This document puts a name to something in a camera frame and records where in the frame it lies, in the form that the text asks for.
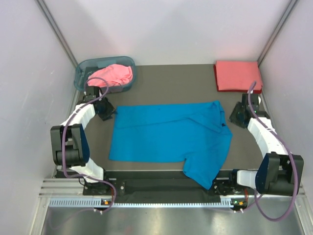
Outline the blue t shirt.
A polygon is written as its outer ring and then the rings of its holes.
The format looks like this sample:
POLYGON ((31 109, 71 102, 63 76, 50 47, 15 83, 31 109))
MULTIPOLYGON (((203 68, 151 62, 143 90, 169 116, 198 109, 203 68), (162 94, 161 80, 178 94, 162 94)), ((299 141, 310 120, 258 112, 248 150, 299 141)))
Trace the blue t shirt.
POLYGON ((205 189, 222 168, 232 133, 220 102, 119 106, 109 159, 183 163, 183 173, 205 189))

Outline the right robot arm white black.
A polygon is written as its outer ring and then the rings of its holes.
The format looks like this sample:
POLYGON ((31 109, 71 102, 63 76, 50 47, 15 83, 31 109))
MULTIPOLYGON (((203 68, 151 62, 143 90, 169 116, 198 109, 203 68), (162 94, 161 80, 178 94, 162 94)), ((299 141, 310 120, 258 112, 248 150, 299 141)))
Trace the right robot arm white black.
POLYGON ((299 188, 304 160, 300 155, 292 154, 296 167, 294 172, 288 151, 276 138, 268 113, 259 109, 260 101, 257 94, 242 94, 242 100, 236 103, 229 117, 231 123, 252 134, 263 160, 258 170, 233 170, 228 188, 235 194, 248 187, 259 194, 293 196, 294 176, 297 175, 299 188))

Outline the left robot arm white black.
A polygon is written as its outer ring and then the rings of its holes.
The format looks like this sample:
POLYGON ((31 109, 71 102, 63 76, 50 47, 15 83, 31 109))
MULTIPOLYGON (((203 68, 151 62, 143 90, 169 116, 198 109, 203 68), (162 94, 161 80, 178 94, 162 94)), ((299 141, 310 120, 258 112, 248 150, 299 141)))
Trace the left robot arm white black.
POLYGON ((108 91, 108 87, 103 91, 97 86, 87 86, 82 100, 78 101, 66 121, 50 129, 55 165, 62 167, 67 178, 83 177, 94 183, 100 194, 108 193, 111 183, 105 179, 105 170, 90 156, 85 128, 95 116, 106 121, 115 114, 115 108, 106 97, 108 91))

